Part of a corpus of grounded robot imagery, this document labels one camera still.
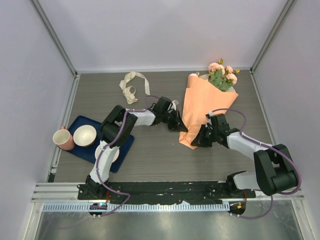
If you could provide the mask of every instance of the orange wrapping paper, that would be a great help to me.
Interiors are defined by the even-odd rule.
[[[207,123],[206,114],[215,109],[230,108],[237,97],[236,92],[220,91],[207,80],[190,75],[185,90],[182,113],[182,120],[188,132],[180,132],[179,143],[196,149],[196,146],[191,146],[191,142],[199,133],[201,124]],[[225,110],[214,114],[224,113],[226,113]]]

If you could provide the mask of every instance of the rose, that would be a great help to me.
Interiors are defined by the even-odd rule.
[[[213,72],[215,73],[216,71],[218,70],[222,70],[222,75],[225,75],[225,67],[220,65],[219,63],[211,63],[209,66],[208,66],[208,69],[209,69],[209,72]]]
[[[233,73],[228,73],[227,75],[226,75],[226,79],[228,79],[228,80],[231,80],[231,82],[233,83],[233,84],[236,84],[237,83],[237,77],[236,77],[236,75],[234,75]]]
[[[232,74],[234,72],[234,70],[232,69],[232,67],[230,66],[226,66],[225,67],[225,70],[229,73],[229,74]]]

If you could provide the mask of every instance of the gray wooden tabletop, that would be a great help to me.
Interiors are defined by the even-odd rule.
[[[178,100],[182,111],[189,71],[144,72],[149,80],[150,93]],[[102,122],[116,105],[129,109],[145,107],[144,81],[134,78],[127,86],[135,86],[138,102],[127,104],[120,80],[126,73],[82,74],[77,88],[69,125],[77,116],[83,115]],[[239,93],[232,108],[241,110],[247,117],[244,132],[260,141],[270,143],[271,139],[258,101],[249,71],[238,75],[234,89]],[[149,98],[149,105],[157,99]],[[241,115],[226,114],[232,128],[243,123]],[[170,132],[166,124],[137,126],[131,134],[135,141],[118,173],[110,174],[113,182],[135,181],[200,181],[225,180],[227,175],[247,170],[254,171],[254,163],[241,153],[214,143],[211,148],[192,150],[179,143],[179,133]],[[55,182],[84,182],[93,164],[62,151]]]

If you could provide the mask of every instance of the fabric strap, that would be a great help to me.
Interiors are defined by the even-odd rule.
[[[127,83],[130,82],[135,76],[144,79],[144,91],[145,94],[150,95],[149,82],[147,78],[141,74],[140,72],[131,71],[127,75],[125,75],[124,80],[120,81],[120,88],[122,89],[122,94],[125,96],[128,104],[133,104],[138,101],[135,97],[136,88],[134,86],[127,86]]]

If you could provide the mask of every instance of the gray wall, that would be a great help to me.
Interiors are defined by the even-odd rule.
[[[72,76],[28,0],[0,4],[0,235],[21,240]]]
[[[251,67],[286,0],[40,0],[78,71]]]
[[[320,1],[298,0],[256,71],[279,143],[289,147],[320,222]]]

